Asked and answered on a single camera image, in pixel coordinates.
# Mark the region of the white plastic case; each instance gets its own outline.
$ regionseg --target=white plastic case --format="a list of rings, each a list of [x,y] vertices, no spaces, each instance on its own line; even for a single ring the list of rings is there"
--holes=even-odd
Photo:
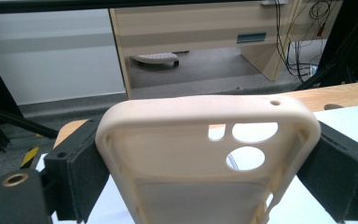
[[[235,124],[263,122],[278,124],[268,139],[232,134]],[[212,124],[226,124],[222,138],[208,137]],[[191,96],[113,106],[96,145],[137,224],[255,224],[268,222],[319,137],[318,121],[294,98]],[[264,162],[231,168],[227,156],[239,147],[258,148]]]

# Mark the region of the yellow tape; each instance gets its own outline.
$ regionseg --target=yellow tape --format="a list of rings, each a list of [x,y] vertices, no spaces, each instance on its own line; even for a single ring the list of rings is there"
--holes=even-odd
[[[39,147],[33,147],[28,150],[27,154],[25,154],[24,160],[22,161],[21,167],[25,165],[27,162],[34,159],[34,156],[36,156],[37,150],[39,150]]]

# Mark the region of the wall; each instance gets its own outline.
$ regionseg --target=wall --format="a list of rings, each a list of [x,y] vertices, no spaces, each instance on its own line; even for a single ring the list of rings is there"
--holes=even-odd
[[[18,105],[125,91],[107,9],[0,15],[0,75]]]

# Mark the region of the wooden table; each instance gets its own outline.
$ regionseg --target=wooden table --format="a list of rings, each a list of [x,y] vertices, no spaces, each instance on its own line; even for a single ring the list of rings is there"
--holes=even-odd
[[[349,107],[358,105],[358,83],[306,91],[291,91],[282,93],[282,95],[299,99],[307,105],[312,112],[323,111],[324,106],[328,104]],[[86,122],[85,119],[76,120],[64,125],[57,137],[55,147],[84,122]]]

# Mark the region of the gray floor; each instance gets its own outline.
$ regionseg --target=gray floor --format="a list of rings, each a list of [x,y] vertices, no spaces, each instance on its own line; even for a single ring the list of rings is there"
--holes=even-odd
[[[320,52],[320,44],[310,48],[304,57],[310,60]],[[241,57],[240,49],[191,50],[177,53],[179,67],[172,64],[131,64],[133,99],[165,98],[200,94],[269,94],[291,91],[300,84],[282,68],[278,80],[271,82]],[[100,119],[112,105],[127,100],[126,95],[88,97],[59,102],[22,105],[24,117],[59,130],[77,119]],[[41,146],[41,153],[52,150],[54,139],[36,138],[34,133],[6,124],[4,133],[12,140],[7,153],[0,153],[0,175],[18,170],[25,153],[32,146]]]

